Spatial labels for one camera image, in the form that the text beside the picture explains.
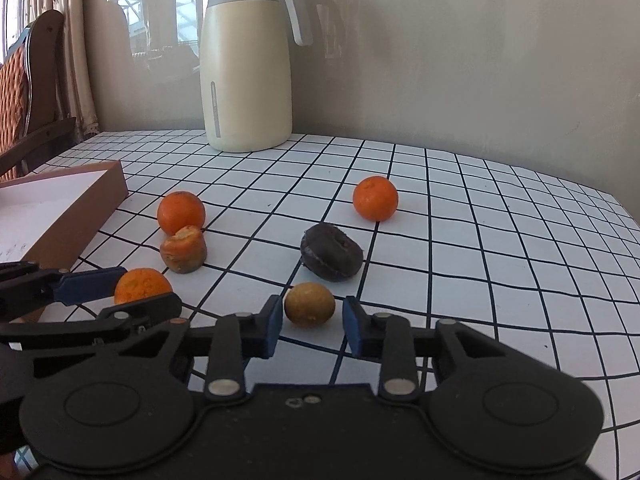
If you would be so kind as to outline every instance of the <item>grid tablecloth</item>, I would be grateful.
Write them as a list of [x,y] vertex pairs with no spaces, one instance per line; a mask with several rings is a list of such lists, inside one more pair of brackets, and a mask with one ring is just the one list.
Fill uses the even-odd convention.
[[[607,479],[640,470],[640,229],[610,194],[523,168],[437,150],[338,137],[293,135],[256,153],[221,153],[202,130],[104,132],[38,171],[122,162],[129,197],[74,270],[123,265],[165,273],[192,326],[257,312],[270,294],[320,281],[300,265],[303,232],[318,221],[343,229],[366,255],[359,274],[325,283],[337,311],[322,328],[284,323],[274,358],[252,360],[256,382],[377,387],[379,364],[352,357],[341,299],[391,311],[414,326],[455,317],[584,380],[600,397],[604,431],[590,465]],[[399,209],[382,224],[360,218],[354,185],[388,176]],[[207,209],[209,256],[193,274],[168,271],[156,209],[189,190]],[[43,321],[91,319],[111,299],[52,304]],[[430,362],[418,360],[434,388]],[[190,388],[202,389],[206,359]]]

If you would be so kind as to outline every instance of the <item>orange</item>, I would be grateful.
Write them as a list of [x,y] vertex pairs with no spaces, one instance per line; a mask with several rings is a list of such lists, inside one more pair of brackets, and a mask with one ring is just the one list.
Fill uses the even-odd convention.
[[353,206],[367,220],[389,220],[398,209],[398,191],[383,176],[370,176],[353,190]]
[[146,268],[133,269],[126,272],[118,281],[113,294],[113,303],[120,305],[173,291],[171,283],[161,272]]
[[162,231],[173,236],[187,225],[202,229],[206,212],[204,204],[193,193],[174,191],[160,201],[157,218]]

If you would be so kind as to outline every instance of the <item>metal screw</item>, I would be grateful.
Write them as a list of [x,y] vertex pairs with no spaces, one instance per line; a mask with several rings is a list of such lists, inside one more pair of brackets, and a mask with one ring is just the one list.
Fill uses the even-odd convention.
[[389,379],[385,381],[385,390],[391,395],[409,395],[415,390],[415,384],[409,379]]
[[310,394],[303,399],[307,404],[319,404],[322,399],[317,395]]
[[209,383],[209,393],[220,397],[228,397],[238,393],[240,384],[233,379],[216,379]]
[[284,401],[284,403],[290,408],[301,408],[302,407],[302,399],[300,397],[291,397]]

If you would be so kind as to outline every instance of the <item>blue gripper pad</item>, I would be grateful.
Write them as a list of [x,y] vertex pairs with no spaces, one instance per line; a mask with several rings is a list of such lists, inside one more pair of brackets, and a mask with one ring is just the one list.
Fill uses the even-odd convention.
[[362,340],[360,338],[360,324],[355,315],[353,301],[358,300],[353,296],[347,296],[342,301],[342,328],[344,335],[347,336],[351,353],[359,357],[362,352]]
[[264,346],[265,355],[262,356],[263,359],[273,357],[282,330],[282,298],[273,295],[269,298],[269,303],[272,301],[273,307],[271,308],[271,314],[267,322],[267,343]]
[[54,288],[53,299],[69,306],[108,298],[126,272],[124,267],[70,272]]

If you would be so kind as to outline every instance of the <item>wooden chair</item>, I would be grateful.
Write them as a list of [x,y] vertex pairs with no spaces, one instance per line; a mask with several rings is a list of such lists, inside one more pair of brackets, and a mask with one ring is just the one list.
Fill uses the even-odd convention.
[[57,10],[43,12],[0,68],[0,182],[29,173],[73,145],[76,118],[56,120],[63,20]]

